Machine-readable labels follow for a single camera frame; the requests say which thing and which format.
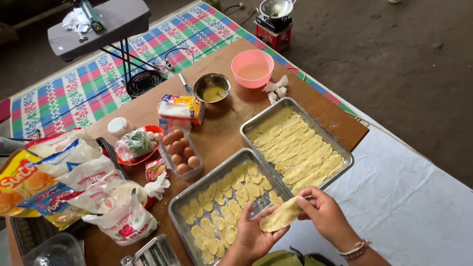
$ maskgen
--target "floral mat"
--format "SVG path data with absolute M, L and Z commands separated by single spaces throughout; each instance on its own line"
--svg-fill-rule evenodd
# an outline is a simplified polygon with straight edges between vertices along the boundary
M 153 23 L 149 31 L 131 37 L 130 54 L 146 62 L 158 63 L 173 48 L 168 60 L 177 74 L 195 61 L 229 43 L 245 38 L 270 54 L 286 67 L 293 67 L 285 58 L 255 36 L 214 9 L 196 1 L 173 15 Z M 132 59 L 132 62 L 143 65 Z M 132 74 L 141 71 L 132 69 Z M 292 71 L 301 79 L 304 74 Z M 34 138 L 35 130 L 49 136 L 77 126 L 87 127 L 130 101 L 122 85 L 122 60 L 100 52 L 74 66 L 11 97 L 11 134 L 15 138 Z M 315 79 L 306 76 L 305 82 L 324 94 L 333 103 L 355 114 Z

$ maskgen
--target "baking tray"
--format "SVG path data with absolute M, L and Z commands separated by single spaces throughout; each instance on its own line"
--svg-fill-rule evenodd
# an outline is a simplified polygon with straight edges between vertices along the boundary
M 191 234 L 192 226 L 200 225 L 201 218 L 195 218 L 194 224 L 188 225 L 184 222 L 184 219 L 181 213 L 179 212 L 179 208 L 182 204 L 188 204 L 190 199 L 197 199 L 199 191 L 207 191 L 207 188 L 209 188 L 210 184 L 223 178 L 225 174 L 231 171 L 234 166 L 249 160 L 255 162 L 256 166 L 258 167 L 258 171 L 268 179 L 268 181 L 271 183 L 273 190 L 276 192 L 276 194 L 278 194 L 278 196 L 283 199 L 283 201 L 287 201 L 291 198 L 281 186 L 281 184 L 273 177 L 268 167 L 261 161 L 261 159 L 256 155 L 253 150 L 249 148 L 244 148 L 233 154 L 230 158 L 221 163 L 206 176 L 202 177 L 199 181 L 195 182 L 194 184 L 192 184 L 192 186 L 188 187 L 182 193 L 177 195 L 169 203 L 169 216 L 171 216 L 174 226 L 176 227 L 177 232 L 179 233 L 179 236 L 181 237 L 181 240 L 184 243 L 185 248 L 187 249 L 187 252 L 191 256 L 192 261 L 196 266 L 208 265 L 203 260 L 202 252 L 195 244 L 194 237 Z M 233 199 L 236 200 L 235 190 L 232 190 Z M 227 205 L 229 199 L 225 198 L 225 201 L 225 205 Z M 261 210 L 269 207 L 270 205 L 271 201 L 269 200 L 269 191 L 265 191 L 264 196 L 260 196 L 255 201 L 251 217 L 259 213 Z M 223 217 L 222 213 L 220 212 L 221 206 L 218 205 L 215 201 L 213 201 L 213 207 L 214 208 L 212 211 L 218 211 L 220 217 Z M 211 220 L 210 214 L 211 212 L 204 211 L 203 218 L 209 218 Z M 218 263 L 219 260 L 220 259 L 215 256 L 214 264 Z
M 104 138 L 97 138 L 96 141 L 99 146 L 107 152 L 114 163 L 115 168 L 123 173 L 125 179 L 130 179 L 122 166 L 117 162 L 113 147 L 110 146 Z M 64 231 L 59 231 L 57 227 L 42 216 L 37 218 L 10 217 L 10 223 L 21 257 L 61 232 L 67 232 L 74 235 L 76 232 L 82 231 L 91 225 L 90 223 L 79 220 Z
M 343 158 L 343 165 L 334 173 L 332 173 L 328 178 L 326 178 L 318 187 L 322 190 L 327 188 L 331 183 L 337 180 L 340 176 L 342 176 L 348 169 L 350 169 L 355 159 L 351 152 L 349 152 L 340 142 L 338 142 L 332 135 L 330 135 L 316 120 L 314 120 L 293 98 L 284 97 L 277 101 L 275 104 L 271 105 L 270 107 L 266 108 L 246 123 L 244 123 L 240 127 L 240 133 L 243 138 L 246 140 L 248 145 L 256 152 L 256 154 L 262 159 L 264 164 L 270 169 L 271 173 L 276 177 L 279 183 L 284 187 L 284 189 L 289 193 L 289 195 L 294 196 L 292 194 L 291 189 L 282 181 L 283 176 L 276 171 L 274 168 L 275 165 L 269 163 L 264 158 L 263 154 L 253 145 L 253 143 L 246 137 L 246 133 L 250 130 L 258 127 L 266 121 L 269 117 L 273 114 L 278 112 L 279 110 L 283 109 L 284 107 L 292 107 L 293 111 L 300 115 L 301 119 L 309 125 L 310 129 L 313 129 L 315 133 L 322 137 L 322 140 L 332 146 L 332 149 L 338 154 L 340 154 Z

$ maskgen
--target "concrete floor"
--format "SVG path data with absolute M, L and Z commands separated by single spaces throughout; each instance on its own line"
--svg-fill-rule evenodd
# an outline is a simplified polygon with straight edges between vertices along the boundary
M 145 1 L 150 22 L 192 2 Z M 222 7 L 240 1 L 223 0 Z M 248 9 L 230 17 L 244 21 L 260 2 L 244 0 Z M 473 187 L 472 8 L 469 0 L 299 0 L 283 55 Z M 54 56 L 46 33 L 64 15 L 23 28 L 20 42 L 0 47 L 0 99 L 69 65 Z M 252 20 L 243 27 L 254 33 Z

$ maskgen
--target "bracelet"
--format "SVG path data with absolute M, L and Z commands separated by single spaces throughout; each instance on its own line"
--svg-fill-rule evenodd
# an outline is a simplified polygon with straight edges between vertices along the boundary
M 347 253 L 342 253 L 342 252 L 339 252 L 338 250 L 337 252 L 338 254 L 340 254 L 340 256 L 342 256 L 346 260 L 354 260 L 354 259 L 359 258 L 370 244 L 372 244 L 370 241 L 363 239 L 361 242 L 356 243 L 355 245 L 356 248 L 354 250 L 351 250 Z

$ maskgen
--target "aluminum tray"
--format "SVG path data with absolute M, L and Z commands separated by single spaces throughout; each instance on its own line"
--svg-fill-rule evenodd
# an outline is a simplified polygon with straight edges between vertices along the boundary
M 314 120 L 293 98 L 284 97 L 277 101 L 275 104 L 271 105 L 270 107 L 263 110 L 261 113 L 257 114 L 246 123 L 244 123 L 240 127 L 240 133 L 243 138 L 248 142 L 248 145 L 256 152 L 256 154 L 262 159 L 264 164 L 271 170 L 272 174 L 276 177 L 279 183 L 284 187 L 284 189 L 289 193 L 289 195 L 294 196 L 292 194 L 291 189 L 282 181 L 283 176 L 276 171 L 274 168 L 275 165 L 272 163 L 268 163 L 264 158 L 263 154 L 257 150 L 257 148 L 253 145 L 253 143 L 246 137 L 246 134 L 261 125 L 264 121 L 266 121 L 269 117 L 273 114 L 278 112 L 279 110 L 283 109 L 284 107 L 291 106 L 298 115 L 302 118 L 304 122 L 309 124 L 309 128 L 313 129 L 317 135 L 322 137 L 322 140 L 328 144 L 330 144 L 334 151 L 338 152 L 343 158 L 343 165 L 338 170 L 336 170 L 333 174 L 331 174 L 328 178 L 326 178 L 318 187 L 320 189 L 327 188 L 331 183 L 333 183 L 337 178 L 343 175 L 348 169 L 352 167 L 355 162 L 353 155 L 349 152 L 343 145 L 341 145 L 332 135 L 330 135 L 316 120 Z
M 226 161 L 217 166 L 206 176 L 202 177 L 199 181 L 195 182 L 192 186 L 188 187 L 186 190 L 177 195 L 169 203 L 169 216 L 171 216 L 171 219 L 177 229 L 177 232 L 179 233 L 179 236 L 181 237 L 182 242 L 184 243 L 185 248 L 187 249 L 187 252 L 191 256 L 192 261 L 196 266 L 208 265 L 207 263 L 205 263 L 202 257 L 202 252 L 195 244 L 194 237 L 191 234 L 192 226 L 200 225 L 201 218 L 196 218 L 193 225 L 188 225 L 184 222 L 184 219 L 181 213 L 179 212 L 179 208 L 182 204 L 188 204 L 190 199 L 197 199 L 199 191 L 206 191 L 207 188 L 209 188 L 210 184 L 223 178 L 224 175 L 228 173 L 234 166 L 249 160 L 255 162 L 259 172 L 262 175 L 266 176 L 268 181 L 271 183 L 273 190 L 276 192 L 276 194 L 278 194 L 278 196 L 283 199 L 283 201 L 287 201 L 291 198 L 281 186 L 281 184 L 274 178 L 267 166 L 261 161 L 261 159 L 256 155 L 253 150 L 249 148 L 244 148 L 237 151 L 235 154 L 233 154 L 230 158 L 228 158 Z M 235 190 L 232 190 L 233 199 L 236 200 Z M 227 205 L 229 199 L 225 198 L 225 201 L 225 205 Z M 212 211 L 218 211 L 220 217 L 223 217 L 222 213 L 220 212 L 221 206 L 218 205 L 215 201 L 213 203 L 214 208 Z M 269 200 L 269 191 L 265 191 L 264 196 L 260 196 L 254 203 L 251 217 L 253 217 L 256 213 L 259 213 L 261 210 L 269 207 L 270 205 L 271 202 Z M 211 220 L 210 214 L 211 212 L 204 211 L 203 218 L 209 218 Z M 219 260 L 219 258 L 215 257 L 214 264 L 219 262 Z

